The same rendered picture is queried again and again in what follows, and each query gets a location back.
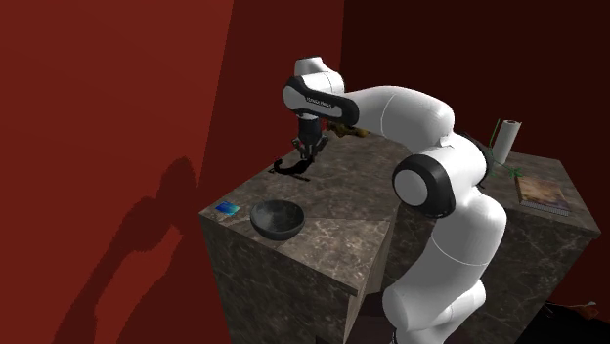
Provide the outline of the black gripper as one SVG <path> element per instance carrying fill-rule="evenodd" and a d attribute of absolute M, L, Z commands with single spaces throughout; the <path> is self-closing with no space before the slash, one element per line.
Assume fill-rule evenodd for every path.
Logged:
<path fill-rule="evenodd" d="M 322 135 L 322 125 L 319 118 L 316 119 L 298 119 L 298 138 L 293 139 L 292 144 L 298 150 L 300 158 L 307 160 L 315 159 L 316 156 L 324 149 L 328 142 L 328 137 Z"/>

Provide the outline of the brown spiral-bound notebook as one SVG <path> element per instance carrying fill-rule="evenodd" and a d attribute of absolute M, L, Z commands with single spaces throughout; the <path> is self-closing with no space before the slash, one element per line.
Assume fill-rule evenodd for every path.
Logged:
<path fill-rule="evenodd" d="M 564 217 L 571 214 L 557 183 L 527 176 L 517 176 L 514 180 L 520 205 Z"/>

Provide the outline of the white paper towel roll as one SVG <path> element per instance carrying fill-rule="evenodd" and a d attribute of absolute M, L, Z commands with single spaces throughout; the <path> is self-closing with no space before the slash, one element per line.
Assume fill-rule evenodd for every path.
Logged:
<path fill-rule="evenodd" d="M 516 139 L 521 123 L 515 120 L 504 120 L 492 147 L 494 160 L 504 164 Z"/>

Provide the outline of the dark grey bowl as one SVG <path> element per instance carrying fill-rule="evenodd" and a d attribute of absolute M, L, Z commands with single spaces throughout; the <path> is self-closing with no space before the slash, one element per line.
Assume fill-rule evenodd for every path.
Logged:
<path fill-rule="evenodd" d="M 297 235 L 305 220 L 303 209 L 288 200 L 264 200 L 250 210 L 254 230 L 262 237 L 275 241 L 288 240 Z"/>

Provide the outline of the brown lumpy object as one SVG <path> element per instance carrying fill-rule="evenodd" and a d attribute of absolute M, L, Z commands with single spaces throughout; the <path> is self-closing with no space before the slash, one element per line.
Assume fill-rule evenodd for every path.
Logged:
<path fill-rule="evenodd" d="M 360 129 L 354 126 L 348 126 L 342 123 L 328 121 L 327 130 L 334 132 L 339 138 L 344 136 L 356 136 L 359 138 L 365 138 L 370 132 L 364 129 Z"/>

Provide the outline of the green paper towel holder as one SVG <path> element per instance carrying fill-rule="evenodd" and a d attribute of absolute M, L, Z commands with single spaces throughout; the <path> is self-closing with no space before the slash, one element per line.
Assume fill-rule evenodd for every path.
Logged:
<path fill-rule="evenodd" d="M 498 120 L 497 120 L 497 123 L 496 123 L 496 125 L 495 125 L 494 131 L 493 131 L 493 134 L 492 134 L 492 136 L 491 136 L 491 138 L 490 138 L 490 140 L 489 140 L 489 143 L 488 143 L 487 152 L 490 154 L 490 156 L 491 156 L 491 158 L 492 158 L 492 160 L 493 160 L 493 163 L 494 163 L 494 164 L 497 164 L 497 165 L 499 165 L 500 167 L 503 167 L 503 168 L 504 168 L 504 169 L 505 169 L 505 170 L 508 172 L 508 177 L 509 177 L 509 178 L 520 177 L 520 176 L 522 175 L 522 173 L 521 173 L 521 169 L 520 169 L 520 168 L 518 168 L 518 167 L 509 167 L 509 166 L 507 166 L 505 163 L 504 163 L 504 164 L 499 164 L 499 163 L 497 163 L 497 162 L 494 160 L 494 157 L 493 157 L 492 147 L 493 147 L 493 145 L 494 145 L 494 142 L 495 142 L 496 136 L 497 136 L 497 134 L 498 134 L 498 132 L 499 132 L 499 130 L 500 130 L 501 123 L 502 123 L 504 120 L 508 120 L 508 119 L 498 119 Z"/>

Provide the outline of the orange object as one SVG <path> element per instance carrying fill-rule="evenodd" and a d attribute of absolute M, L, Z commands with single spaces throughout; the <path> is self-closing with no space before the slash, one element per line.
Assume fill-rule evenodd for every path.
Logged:
<path fill-rule="evenodd" d="M 577 305 L 561 305 L 561 304 L 556 304 L 553 302 L 545 301 L 545 306 L 547 308 L 549 306 L 552 306 L 555 308 L 561 308 L 561 309 L 575 312 L 576 314 L 578 314 L 580 317 L 582 317 L 583 319 L 585 319 L 587 321 L 594 319 L 599 314 L 599 311 L 595 308 L 596 303 L 593 301 L 590 301 L 587 304 L 577 304 Z"/>

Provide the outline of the black curved object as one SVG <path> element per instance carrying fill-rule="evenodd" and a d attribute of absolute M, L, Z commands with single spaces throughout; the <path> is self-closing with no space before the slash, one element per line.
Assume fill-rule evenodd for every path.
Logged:
<path fill-rule="evenodd" d="M 283 160 L 280 158 L 274 162 L 273 167 L 269 170 L 269 173 L 286 175 L 298 180 L 309 182 L 309 179 L 303 177 L 302 174 L 306 172 L 311 164 L 311 159 L 301 159 L 290 167 L 283 167 Z"/>

